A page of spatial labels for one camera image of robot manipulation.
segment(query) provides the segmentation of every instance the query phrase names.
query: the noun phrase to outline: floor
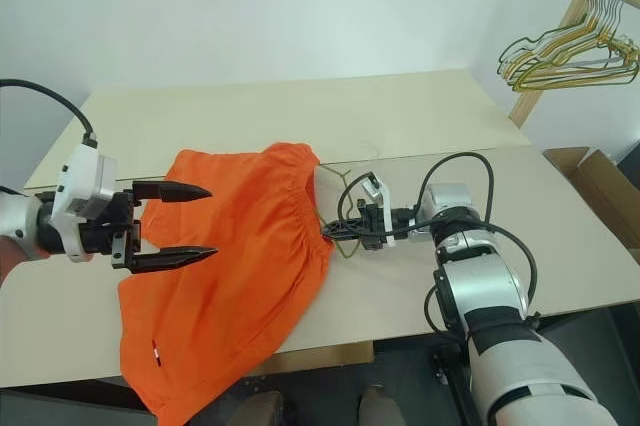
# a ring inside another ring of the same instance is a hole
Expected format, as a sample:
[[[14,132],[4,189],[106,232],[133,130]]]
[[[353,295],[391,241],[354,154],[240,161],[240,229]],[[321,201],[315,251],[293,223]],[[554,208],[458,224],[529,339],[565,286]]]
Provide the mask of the floor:
[[[556,342],[591,386],[619,426],[640,424],[640,393],[608,310],[559,323],[545,335]],[[301,426],[354,426],[358,396],[369,384],[382,384],[394,396],[407,426],[457,426],[449,390],[434,377],[424,348],[402,347],[376,355],[367,365],[272,375],[240,381],[192,421],[192,426],[222,426],[243,398],[278,389],[297,405]],[[0,425],[147,426],[145,414],[3,394]]]

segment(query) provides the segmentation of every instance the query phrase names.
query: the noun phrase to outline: cardboard box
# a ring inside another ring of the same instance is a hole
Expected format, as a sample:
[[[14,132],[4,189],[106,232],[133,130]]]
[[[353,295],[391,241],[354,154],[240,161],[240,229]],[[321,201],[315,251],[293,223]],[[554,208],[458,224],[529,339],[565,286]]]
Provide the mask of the cardboard box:
[[[640,192],[602,151],[586,156],[588,150],[548,149],[544,155],[622,244],[640,249]]]

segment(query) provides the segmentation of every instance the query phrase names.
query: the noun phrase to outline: white wall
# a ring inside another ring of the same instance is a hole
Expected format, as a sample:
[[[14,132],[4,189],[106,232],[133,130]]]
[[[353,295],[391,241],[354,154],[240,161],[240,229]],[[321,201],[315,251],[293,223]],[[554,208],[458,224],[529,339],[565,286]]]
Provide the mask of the white wall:
[[[555,26],[568,2],[0,0],[0,76],[81,104],[98,88],[468,67],[508,110],[514,99],[494,76],[497,55]],[[630,32],[640,39],[637,19]],[[640,139],[639,85],[546,93],[526,131],[541,147],[588,144],[620,156]],[[19,187],[69,115],[31,92],[2,90],[0,99],[0,183]],[[575,124],[583,111],[587,124]]]

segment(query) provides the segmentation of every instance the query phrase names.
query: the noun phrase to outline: person's foot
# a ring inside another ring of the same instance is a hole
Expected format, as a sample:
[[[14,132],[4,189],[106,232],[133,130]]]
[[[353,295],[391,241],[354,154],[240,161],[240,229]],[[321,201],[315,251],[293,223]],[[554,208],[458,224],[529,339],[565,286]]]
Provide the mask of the person's foot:
[[[245,400],[227,426],[295,426],[285,423],[284,417],[284,397],[278,391],[267,391]]]
[[[360,397],[358,426],[406,426],[395,400],[384,393],[382,386],[369,386]]]

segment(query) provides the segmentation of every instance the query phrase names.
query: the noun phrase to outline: wire hanger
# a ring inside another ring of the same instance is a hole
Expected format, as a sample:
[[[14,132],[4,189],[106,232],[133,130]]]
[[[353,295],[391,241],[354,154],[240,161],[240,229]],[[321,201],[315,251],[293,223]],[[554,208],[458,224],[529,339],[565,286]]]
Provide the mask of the wire hanger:
[[[498,74],[514,91],[627,84],[640,70],[638,46],[616,38],[625,0],[586,0],[587,13],[573,25],[524,37],[498,58]],[[608,56],[579,60],[583,53],[607,50]]]

